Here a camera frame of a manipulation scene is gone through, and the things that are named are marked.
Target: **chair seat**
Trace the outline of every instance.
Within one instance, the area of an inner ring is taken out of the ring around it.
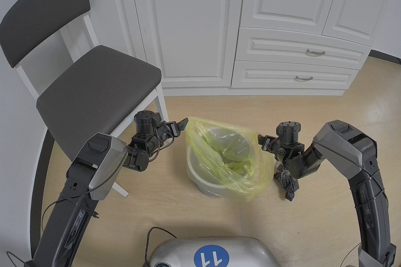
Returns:
[[[37,100],[50,133],[73,160],[87,139],[110,134],[161,81],[160,69],[99,45],[79,58]]]

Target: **drawer handle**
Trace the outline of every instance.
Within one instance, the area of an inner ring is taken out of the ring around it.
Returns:
[[[313,77],[310,77],[310,78],[301,78],[301,77],[296,76],[295,79],[297,79],[297,80],[303,80],[303,81],[308,81],[308,80],[312,80]]]
[[[317,54],[317,55],[324,55],[324,54],[326,54],[325,51],[317,52],[317,51],[311,51],[310,49],[308,49],[306,52],[309,53],[309,54]]]

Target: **chair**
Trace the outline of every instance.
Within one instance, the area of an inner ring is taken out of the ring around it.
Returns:
[[[89,19],[89,0],[18,0],[0,24],[0,46],[29,92],[44,123],[72,161],[98,132],[118,137],[153,100],[168,121],[161,71],[142,60],[99,45]],[[75,61],[41,95],[20,64],[38,44],[82,16],[93,49]],[[127,197],[117,184],[114,189]]]

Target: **blue round logo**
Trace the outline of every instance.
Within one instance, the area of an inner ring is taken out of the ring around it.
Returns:
[[[229,261],[227,250],[215,244],[199,248],[194,255],[196,267],[227,267]]]

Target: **white chair frame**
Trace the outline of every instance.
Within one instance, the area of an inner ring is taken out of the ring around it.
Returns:
[[[89,14],[85,13],[82,15],[83,21],[85,23],[86,29],[88,31],[89,37],[92,41],[93,47],[96,47],[99,45],[98,38],[96,37],[95,30],[93,29],[93,25],[91,23],[91,20],[89,19]],[[23,70],[22,66],[20,63],[18,63],[14,69],[17,71],[18,75],[21,77],[23,83],[29,90],[30,94],[33,96],[35,100],[39,98],[39,94],[36,91],[36,89],[33,87],[31,81],[28,79],[27,74]],[[158,84],[155,89],[152,90],[148,96],[142,100],[142,102],[128,115],[126,118],[113,130],[113,132],[110,134],[113,137],[118,138],[118,136],[133,122],[133,118],[136,115],[138,111],[144,110],[152,101],[156,102],[156,107],[160,115],[162,116],[162,120],[168,121],[168,114],[167,114],[167,108],[166,108],[166,103],[164,102],[164,96],[163,96],[163,90],[162,90],[162,85]],[[118,193],[123,195],[124,197],[128,196],[128,192],[123,189],[120,185],[118,185],[116,182],[113,184],[113,189],[115,189]]]

